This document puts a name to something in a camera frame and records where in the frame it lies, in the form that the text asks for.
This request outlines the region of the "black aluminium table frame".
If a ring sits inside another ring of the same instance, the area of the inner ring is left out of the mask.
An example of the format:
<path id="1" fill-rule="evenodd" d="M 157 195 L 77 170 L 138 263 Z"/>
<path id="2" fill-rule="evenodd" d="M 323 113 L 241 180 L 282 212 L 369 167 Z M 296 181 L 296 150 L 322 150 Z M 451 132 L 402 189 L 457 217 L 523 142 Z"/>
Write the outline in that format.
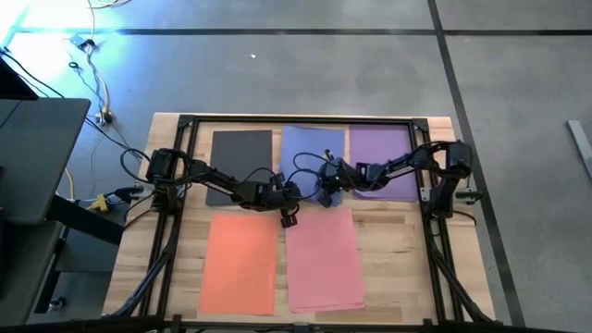
<path id="1" fill-rule="evenodd" d="M 194 156 L 209 162 L 211 143 L 215 131 L 272 130 L 272 158 L 274 169 L 280 160 L 281 127 L 284 125 L 309 126 L 328 130 L 345 130 L 345 156 L 349 159 L 349 125 L 354 122 L 387 120 L 410 120 L 415 129 L 416 142 L 424 138 L 432 141 L 455 140 L 449 117 L 352 117 L 311 115 L 240 115 L 240 114 L 174 114 L 156 113 L 153 116 L 144 151 L 173 147 L 177 134 L 181 136 L 181 148 L 195 143 Z M 294 323 L 308 323 L 314 333 L 322 331 L 344 332 L 436 332 L 438 317 L 433 296 L 432 281 L 439 281 L 445 319 L 452 319 L 453 305 L 448 282 L 438 272 L 432 279 L 429 268 L 426 239 L 419 202 L 368 201 L 345 194 L 343 203 L 353 213 L 353 222 L 358 235 L 358 248 L 366 296 L 365 308 L 323 312 L 318 314 L 295 314 L 289 309 L 287 266 L 284 236 L 278 233 L 277 277 L 275 279 L 275 314 L 202 314 L 199 310 L 204 259 L 209 225 L 215 214 L 238 214 L 238 207 L 211 208 L 205 204 L 206 189 L 195 185 L 189 190 L 180 222 L 179 243 L 174 254 L 174 263 L 168 296 L 160 301 L 161 285 L 167 269 L 156 278 L 152 296 L 145 312 L 148 315 L 164 314 L 166 324 L 173 323 L 174 315 L 181 315 L 179 330 L 254 329 L 263 331 L 277 329 L 292 331 Z M 155 262 L 153 243 L 161 250 L 167 242 L 174 217 L 168 217 L 160 227 L 158 213 L 146 213 L 123 233 L 119 244 L 114 273 L 111 277 L 103 312 L 112 313 L 123 304 L 146 275 L 148 265 Z M 495 317 L 486 270 L 476 235 L 475 222 L 467 216 L 448 220 L 450 254 L 457 278 L 469 296 L 489 317 Z"/>

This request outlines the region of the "grey metal bar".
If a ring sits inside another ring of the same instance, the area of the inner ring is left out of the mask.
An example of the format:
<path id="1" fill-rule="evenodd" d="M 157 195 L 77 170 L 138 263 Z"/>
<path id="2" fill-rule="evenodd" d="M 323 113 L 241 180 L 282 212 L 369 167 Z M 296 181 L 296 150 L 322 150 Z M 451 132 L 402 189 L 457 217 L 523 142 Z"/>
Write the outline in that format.
<path id="1" fill-rule="evenodd" d="M 566 124 L 572 134 L 574 143 L 586 169 L 586 173 L 592 181 L 592 146 L 588 141 L 582 124 L 578 120 L 567 120 Z"/>

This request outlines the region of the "black paper sheet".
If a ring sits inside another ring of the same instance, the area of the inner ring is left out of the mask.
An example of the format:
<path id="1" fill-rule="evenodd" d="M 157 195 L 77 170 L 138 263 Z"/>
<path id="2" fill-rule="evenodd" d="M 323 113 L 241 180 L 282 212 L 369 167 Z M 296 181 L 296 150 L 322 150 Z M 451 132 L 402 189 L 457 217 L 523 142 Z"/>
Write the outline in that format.
<path id="1" fill-rule="evenodd" d="M 211 168 L 234 178 L 229 184 L 216 180 L 208 188 L 205 203 L 210 206 L 235 205 L 231 196 L 249 182 L 269 183 L 272 169 L 272 131 L 215 131 L 210 156 Z"/>

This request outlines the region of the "pink paper sheet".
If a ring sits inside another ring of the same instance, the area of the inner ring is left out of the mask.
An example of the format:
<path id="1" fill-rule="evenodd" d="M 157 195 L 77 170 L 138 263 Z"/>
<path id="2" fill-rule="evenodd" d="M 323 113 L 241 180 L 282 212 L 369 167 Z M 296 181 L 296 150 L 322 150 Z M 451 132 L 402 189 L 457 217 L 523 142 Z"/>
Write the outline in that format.
<path id="1" fill-rule="evenodd" d="M 364 308 L 363 302 L 354 303 L 340 303 L 330 305 L 317 305 L 317 306 L 292 306 L 290 310 L 295 314 L 306 314 L 306 313 L 319 313 L 319 312 L 336 312 L 345 310 L 357 310 Z"/>

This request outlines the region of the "orange paper sheet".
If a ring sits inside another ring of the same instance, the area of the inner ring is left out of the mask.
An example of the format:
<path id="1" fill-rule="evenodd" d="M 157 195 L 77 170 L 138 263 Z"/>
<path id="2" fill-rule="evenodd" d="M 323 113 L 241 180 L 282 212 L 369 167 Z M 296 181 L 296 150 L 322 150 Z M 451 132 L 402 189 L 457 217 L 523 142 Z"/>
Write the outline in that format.
<path id="1" fill-rule="evenodd" d="M 352 211 L 306 210 L 286 230 L 289 306 L 364 302 Z"/>
<path id="2" fill-rule="evenodd" d="M 213 216 L 203 265 L 202 313 L 275 312 L 278 233 L 272 216 Z"/>

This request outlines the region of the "dark grey desk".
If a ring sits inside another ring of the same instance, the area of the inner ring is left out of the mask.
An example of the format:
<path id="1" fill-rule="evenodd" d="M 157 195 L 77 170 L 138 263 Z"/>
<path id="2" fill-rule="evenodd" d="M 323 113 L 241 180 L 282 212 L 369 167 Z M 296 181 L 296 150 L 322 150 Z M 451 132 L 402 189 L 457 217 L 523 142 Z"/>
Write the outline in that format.
<path id="1" fill-rule="evenodd" d="M 56 195 L 90 106 L 0 99 L 0 327 L 27 321 L 64 227 L 121 240 L 122 226 Z"/>

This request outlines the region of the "black floor tape strip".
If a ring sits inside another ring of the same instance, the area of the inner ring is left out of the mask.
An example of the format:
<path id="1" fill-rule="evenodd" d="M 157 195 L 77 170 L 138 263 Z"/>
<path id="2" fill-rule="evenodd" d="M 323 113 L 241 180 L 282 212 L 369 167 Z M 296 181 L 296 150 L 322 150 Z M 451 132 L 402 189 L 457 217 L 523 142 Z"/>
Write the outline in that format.
<path id="1" fill-rule="evenodd" d="M 17 28 L 15 33 L 92 34 L 83 28 Z M 98 29 L 94 34 L 201 36 L 201 35 L 368 35 L 368 36 L 589 36 L 592 30 L 434 30 L 434 29 Z"/>
<path id="2" fill-rule="evenodd" d="M 436 0 L 426 0 L 430 11 L 430 17 L 433 22 L 435 34 L 438 40 L 438 48 L 442 58 L 442 63 L 450 88 L 452 102 L 454 104 L 456 117 L 461 128 L 463 139 L 473 148 L 474 166 L 473 180 L 476 188 L 483 192 L 485 196 L 481 199 L 481 209 L 485 219 L 485 227 L 489 236 L 491 249 L 498 270 L 499 280 L 503 289 L 503 296 L 508 308 L 511 322 L 518 327 L 525 327 L 524 313 L 517 289 L 513 280 L 510 263 L 506 254 L 503 240 L 500 234 L 500 227 L 494 211 L 493 204 L 487 188 L 487 182 L 483 173 L 480 159 L 475 146 L 475 138 L 470 127 L 469 118 L 466 113 L 459 83 L 456 78 L 452 64 L 450 49 L 447 38 L 438 12 Z"/>

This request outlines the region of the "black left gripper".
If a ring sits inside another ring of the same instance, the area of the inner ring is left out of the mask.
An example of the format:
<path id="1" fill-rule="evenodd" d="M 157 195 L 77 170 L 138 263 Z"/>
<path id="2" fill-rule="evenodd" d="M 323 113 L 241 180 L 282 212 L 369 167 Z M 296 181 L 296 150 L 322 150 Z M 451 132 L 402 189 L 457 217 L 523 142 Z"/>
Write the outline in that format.
<path id="1" fill-rule="evenodd" d="M 300 208 L 296 206 L 301 196 L 299 187 L 291 181 L 271 187 L 266 186 L 255 195 L 253 210 L 257 212 L 281 210 L 281 227 L 293 227 L 298 224 L 297 214 Z M 295 210 L 289 214 L 287 210 L 293 209 Z"/>

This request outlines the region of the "dark grey base panel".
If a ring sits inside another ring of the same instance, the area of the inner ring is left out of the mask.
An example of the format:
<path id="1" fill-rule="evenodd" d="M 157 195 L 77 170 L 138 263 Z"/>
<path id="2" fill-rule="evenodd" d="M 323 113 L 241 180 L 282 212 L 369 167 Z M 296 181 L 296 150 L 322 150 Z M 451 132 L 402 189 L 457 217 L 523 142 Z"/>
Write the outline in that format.
<path id="1" fill-rule="evenodd" d="M 70 273 L 111 273 L 118 247 L 118 244 L 70 229 L 56 269 Z"/>

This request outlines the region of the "blue paper sheet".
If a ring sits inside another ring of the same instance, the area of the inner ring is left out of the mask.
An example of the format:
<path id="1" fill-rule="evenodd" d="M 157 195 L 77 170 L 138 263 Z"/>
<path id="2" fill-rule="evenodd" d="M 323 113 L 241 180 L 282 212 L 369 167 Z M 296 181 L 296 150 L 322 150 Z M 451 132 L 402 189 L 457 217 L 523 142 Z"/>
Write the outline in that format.
<path id="1" fill-rule="evenodd" d="M 325 150 L 335 157 L 343 157 L 345 134 L 343 129 L 313 129 L 285 126 L 282 129 L 279 171 L 286 180 L 297 184 L 302 197 L 319 204 L 322 191 L 317 185 L 317 174 L 325 163 Z"/>

